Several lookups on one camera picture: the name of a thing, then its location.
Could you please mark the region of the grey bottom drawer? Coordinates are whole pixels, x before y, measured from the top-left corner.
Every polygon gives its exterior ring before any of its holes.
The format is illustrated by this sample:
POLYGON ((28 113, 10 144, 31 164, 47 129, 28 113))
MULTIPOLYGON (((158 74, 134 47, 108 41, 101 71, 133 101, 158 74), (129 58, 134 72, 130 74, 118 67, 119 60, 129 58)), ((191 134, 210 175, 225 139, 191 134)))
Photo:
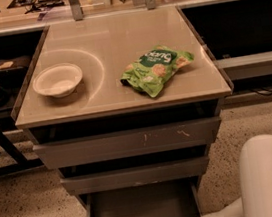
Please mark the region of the grey bottom drawer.
POLYGON ((87 196, 87 217, 200 217, 197 189, 189 180, 155 183, 87 196))

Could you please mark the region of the grey drawer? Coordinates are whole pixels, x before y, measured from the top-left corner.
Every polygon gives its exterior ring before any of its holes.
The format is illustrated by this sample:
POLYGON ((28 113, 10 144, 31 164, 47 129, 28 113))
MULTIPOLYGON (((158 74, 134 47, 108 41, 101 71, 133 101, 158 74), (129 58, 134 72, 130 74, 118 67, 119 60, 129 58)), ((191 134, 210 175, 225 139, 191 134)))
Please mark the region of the grey drawer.
POLYGON ((77 195, 198 177, 208 166, 207 152, 206 146, 200 145, 75 165, 62 170, 60 182, 77 195))
POLYGON ((215 141, 220 116, 34 145, 49 169, 166 152, 215 141))
POLYGON ((87 217, 200 217, 197 189, 189 180, 155 183, 87 196, 87 217))

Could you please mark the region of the grey drawer cabinet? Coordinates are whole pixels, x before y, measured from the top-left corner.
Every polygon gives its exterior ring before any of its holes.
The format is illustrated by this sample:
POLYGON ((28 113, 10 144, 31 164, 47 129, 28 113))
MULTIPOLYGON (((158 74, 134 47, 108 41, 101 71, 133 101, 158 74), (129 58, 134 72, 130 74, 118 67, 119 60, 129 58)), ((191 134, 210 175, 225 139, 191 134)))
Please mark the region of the grey drawer cabinet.
POLYGON ((21 89, 16 124, 34 145, 220 116, 231 93, 226 78, 174 7, 51 25, 21 89), (193 54, 194 60, 151 98, 121 84, 127 65, 156 45, 193 54), (70 63, 83 78, 63 98, 41 96, 33 79, 50 66, 70 63))

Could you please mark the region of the grey top drawer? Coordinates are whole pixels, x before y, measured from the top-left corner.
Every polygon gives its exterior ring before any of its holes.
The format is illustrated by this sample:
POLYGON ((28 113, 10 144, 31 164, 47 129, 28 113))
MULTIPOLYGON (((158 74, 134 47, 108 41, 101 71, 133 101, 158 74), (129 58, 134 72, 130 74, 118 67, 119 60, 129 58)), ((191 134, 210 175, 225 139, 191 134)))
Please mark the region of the grey top drawer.
POLYGON ((34 145, 49 169, 166 152, 215 141, 220 116, 34 145))

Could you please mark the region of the grey middle drawer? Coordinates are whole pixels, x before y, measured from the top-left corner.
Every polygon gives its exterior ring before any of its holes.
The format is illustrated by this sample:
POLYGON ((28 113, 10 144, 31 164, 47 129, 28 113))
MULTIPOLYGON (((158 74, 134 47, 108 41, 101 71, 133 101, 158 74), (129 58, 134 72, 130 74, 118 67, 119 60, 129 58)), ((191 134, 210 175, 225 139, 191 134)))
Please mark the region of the grey middle drawer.
POLYGON ((206 146, 200 145, 75 165, 62 170, 60 182, 77 195, 198 177, 208 166, 207 152, 206 146))

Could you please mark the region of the green snack bag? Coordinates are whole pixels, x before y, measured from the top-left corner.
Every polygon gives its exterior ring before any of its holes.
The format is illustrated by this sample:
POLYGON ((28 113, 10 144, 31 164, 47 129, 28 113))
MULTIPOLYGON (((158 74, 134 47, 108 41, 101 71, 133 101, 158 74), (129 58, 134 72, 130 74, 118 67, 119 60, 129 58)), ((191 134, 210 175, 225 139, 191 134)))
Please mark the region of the green snack bag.
POLYGON ((163 45, 156 45, 139 59, 126 66, 120 82, 134 90, 156 98, 171 77, 190 65, 193 54, 187 51, 172 50, 163 45))

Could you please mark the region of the white paper bowl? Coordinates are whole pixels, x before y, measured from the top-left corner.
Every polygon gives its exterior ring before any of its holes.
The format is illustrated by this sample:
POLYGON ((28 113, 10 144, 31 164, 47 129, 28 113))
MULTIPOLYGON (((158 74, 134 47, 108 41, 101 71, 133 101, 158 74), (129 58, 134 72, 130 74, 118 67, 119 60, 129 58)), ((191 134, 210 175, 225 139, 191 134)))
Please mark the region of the white paper bowl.
POLYGON ((33 79, 33 89, 41 96, 63 98, 76 90, 82 78, 79 66, 70 63, 55 64, 33 79))

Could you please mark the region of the black bag under desk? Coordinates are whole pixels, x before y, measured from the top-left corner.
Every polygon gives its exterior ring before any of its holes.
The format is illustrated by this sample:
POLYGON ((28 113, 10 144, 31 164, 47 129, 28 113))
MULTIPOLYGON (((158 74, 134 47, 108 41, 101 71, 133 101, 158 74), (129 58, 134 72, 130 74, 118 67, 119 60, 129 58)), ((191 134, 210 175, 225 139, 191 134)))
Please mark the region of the black bag under desk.
POLYGON ((29 55, 0 60, 0 85, 16 87, 22 84, 30 61, 29 55))

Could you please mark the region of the black table leg frame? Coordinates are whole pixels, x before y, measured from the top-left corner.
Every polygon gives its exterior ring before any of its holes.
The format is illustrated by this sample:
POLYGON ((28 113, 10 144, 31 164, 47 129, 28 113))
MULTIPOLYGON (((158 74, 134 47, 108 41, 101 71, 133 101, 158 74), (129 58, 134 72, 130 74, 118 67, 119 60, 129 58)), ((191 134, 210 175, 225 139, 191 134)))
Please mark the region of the black table leg frame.
POLYGON ((0 130, 0 147, 15 161, 14 164, 0 167, 0 178, 18 174, 19 172, 26 172, 43 166, 41 159, 28 160, 21 152, 14 146, 6 135, 0 130))

